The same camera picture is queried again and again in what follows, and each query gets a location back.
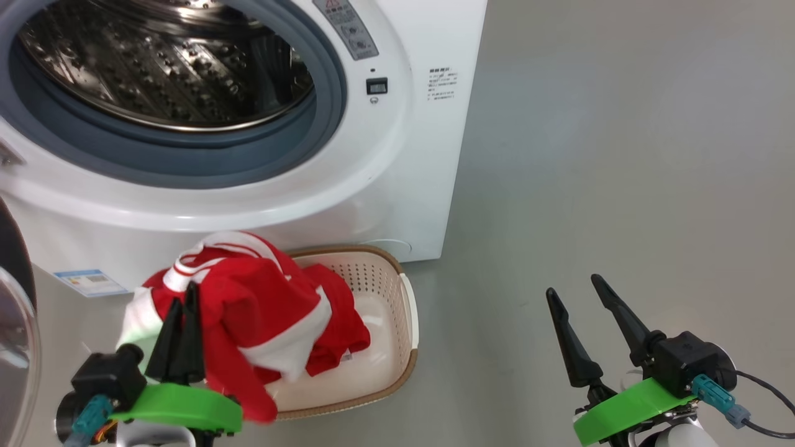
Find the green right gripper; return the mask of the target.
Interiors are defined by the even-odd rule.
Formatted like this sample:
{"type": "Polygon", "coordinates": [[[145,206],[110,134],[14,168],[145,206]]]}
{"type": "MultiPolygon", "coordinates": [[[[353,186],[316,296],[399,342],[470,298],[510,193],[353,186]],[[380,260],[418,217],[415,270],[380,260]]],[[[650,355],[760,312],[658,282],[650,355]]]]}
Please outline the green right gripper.
{"type": "MultiPolygon", "coordinates": [[[[591,283],[602,305],[613,314],[630,348],[630,361],[635,367],[649,368],[654,362],[654,348],[667,335],[658,329],[648,329],[602,275],[592,274],[591,283]]],[[[546,289],[546,302],[570,386],[584,388],[600,384],[604,371],[580,342],[553,287],[546,289]]],[[[574,420],[573,429],[582,447],[590,447],[694,399],[692,394],[676,398],[654,378],[648,378],[591,407],[574,420]]]]}

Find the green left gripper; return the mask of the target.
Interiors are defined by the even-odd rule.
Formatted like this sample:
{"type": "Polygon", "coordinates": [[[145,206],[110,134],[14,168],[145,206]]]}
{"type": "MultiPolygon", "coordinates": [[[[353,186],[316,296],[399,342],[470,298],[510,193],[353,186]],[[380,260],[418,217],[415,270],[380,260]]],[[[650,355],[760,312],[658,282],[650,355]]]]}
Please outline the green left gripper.
{"type": "Polygon", "coordinates": [[[171,300],[145,369],[149,379],[178,384],[147,385],[130,409],[117,410],[112,419],[211,433],[240,432],[243,416],[238,402],[210,389],[179,385],[201,382],[205,374],[199,286],[189,282],[183,304],[179,298],[171,300]]]}

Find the red and white garment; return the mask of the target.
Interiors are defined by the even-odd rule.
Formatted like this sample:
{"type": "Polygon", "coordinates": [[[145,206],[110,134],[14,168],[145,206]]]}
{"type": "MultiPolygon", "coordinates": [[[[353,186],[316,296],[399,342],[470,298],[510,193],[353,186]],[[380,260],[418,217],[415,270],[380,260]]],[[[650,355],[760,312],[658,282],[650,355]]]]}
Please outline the red and white garment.
{"type": "Polygon", "coordinates": [[[318,376],[370,346],[343,278],[326,266],[300,267],[247,232],[208,235],[137,287],[117,343],[152,354],[171,302],[184,302],[192,283],[208,387],[235,396],[247,420],[275,421],[267,384],[318,376]]]}

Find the round glass washer door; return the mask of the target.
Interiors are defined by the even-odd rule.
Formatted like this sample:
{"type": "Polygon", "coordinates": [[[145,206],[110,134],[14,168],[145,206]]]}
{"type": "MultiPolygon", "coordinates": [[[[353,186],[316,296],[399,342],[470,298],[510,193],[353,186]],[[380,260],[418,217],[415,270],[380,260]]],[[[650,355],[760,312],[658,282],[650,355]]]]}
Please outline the round glass washer door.
{"type": "Polygon", "coordinates": [[[0,198],[0,447],[20,447],[40,381],[34,272],[22,231],[0,198]]]}

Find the cream laundry basket brown rim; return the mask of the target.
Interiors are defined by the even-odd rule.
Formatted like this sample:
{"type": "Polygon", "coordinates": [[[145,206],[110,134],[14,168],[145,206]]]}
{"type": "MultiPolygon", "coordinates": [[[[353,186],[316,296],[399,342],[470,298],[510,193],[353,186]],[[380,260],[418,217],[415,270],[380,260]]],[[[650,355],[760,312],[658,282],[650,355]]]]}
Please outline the cream laundry basket brown rim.
{"type": "Polygon", "coordinates": [[[316,247],[291,256],[300,266],[324,265],[345,280],[370,332],[370,346],[318,376],[267,385],[278,405],[277,419],[339,413],[394,394],[414,371],[420,340],[414,289],[401,264],[369,245],[316,247]]]}

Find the white front-load washing machine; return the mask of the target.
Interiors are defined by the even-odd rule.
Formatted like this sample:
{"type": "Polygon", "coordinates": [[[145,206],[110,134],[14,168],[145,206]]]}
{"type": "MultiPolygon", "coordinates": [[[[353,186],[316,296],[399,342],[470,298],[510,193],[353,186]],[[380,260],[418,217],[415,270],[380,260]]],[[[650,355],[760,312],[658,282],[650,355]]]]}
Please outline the white front-load washing machine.
{"type": "Polygon", "coordinates": [[[133,291],[221,231],[284,250],[389,238],[412,246],[411,261],[439,258],[488,0],[349,1],[379,56],[353,60],[312,0],[295,0],[338,51],[347,108],[323,150],[270,180],[139,186],[32,149],[0,119],[0,138],[25,160],[0,167],[0,198],[32,263],[51,277],[99,269],[133,291]],[[369,96],[369,78],[388,78],[389,92],[369,96]]]}

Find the stainless steel washing machine drum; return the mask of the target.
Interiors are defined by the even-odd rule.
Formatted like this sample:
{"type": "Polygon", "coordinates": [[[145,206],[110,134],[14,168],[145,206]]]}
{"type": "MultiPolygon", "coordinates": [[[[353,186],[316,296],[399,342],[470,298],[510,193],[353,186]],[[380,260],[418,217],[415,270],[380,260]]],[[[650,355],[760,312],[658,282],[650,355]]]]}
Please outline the stainless steel washing machine drum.
{"type": "Polygon", "coordinates": [[[64,93],[154,129],[256,127],[314,91],[290,43],[222,0],[54,0],[17,39],[64,93]]]}

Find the blue energy label sticker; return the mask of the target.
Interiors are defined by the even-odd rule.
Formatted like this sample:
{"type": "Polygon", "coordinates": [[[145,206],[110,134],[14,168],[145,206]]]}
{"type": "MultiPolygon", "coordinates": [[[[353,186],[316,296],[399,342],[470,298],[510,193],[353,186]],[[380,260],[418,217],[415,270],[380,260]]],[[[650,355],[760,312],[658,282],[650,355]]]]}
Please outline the blue energy label sticker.
{"type": "Polygon", "coordinates": [[[62,271],[52,275],[85,297],[104,297],[128,294],[128,289],[99,269],[62,271]]]}

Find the round drain filter cover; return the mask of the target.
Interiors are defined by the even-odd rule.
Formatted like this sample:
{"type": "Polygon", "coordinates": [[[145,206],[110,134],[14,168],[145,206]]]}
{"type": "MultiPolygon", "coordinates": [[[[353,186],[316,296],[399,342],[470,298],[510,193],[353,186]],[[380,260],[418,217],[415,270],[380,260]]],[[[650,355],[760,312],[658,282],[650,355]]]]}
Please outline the round drain filter cover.
{"type": "Polygon", "coordinates": [[[380,240],[367,240],[361,243],[361,245],[377,247],[380,250],[386,251],[401,263],[404,261],[411,261],[412,246],[402,240],[380,238],[380,240]]]}

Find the grey warning sticker panel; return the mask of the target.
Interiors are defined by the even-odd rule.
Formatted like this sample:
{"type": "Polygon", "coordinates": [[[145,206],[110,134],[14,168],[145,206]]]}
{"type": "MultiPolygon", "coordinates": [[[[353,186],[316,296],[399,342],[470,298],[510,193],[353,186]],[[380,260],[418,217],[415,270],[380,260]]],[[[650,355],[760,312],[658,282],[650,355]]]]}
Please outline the grey warning sticker panel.
{"type": "Polygon", "coordinates": [[[312,0],[342,39],[353,60],[379,56],[378,48],[349,0],[312,0]]]}

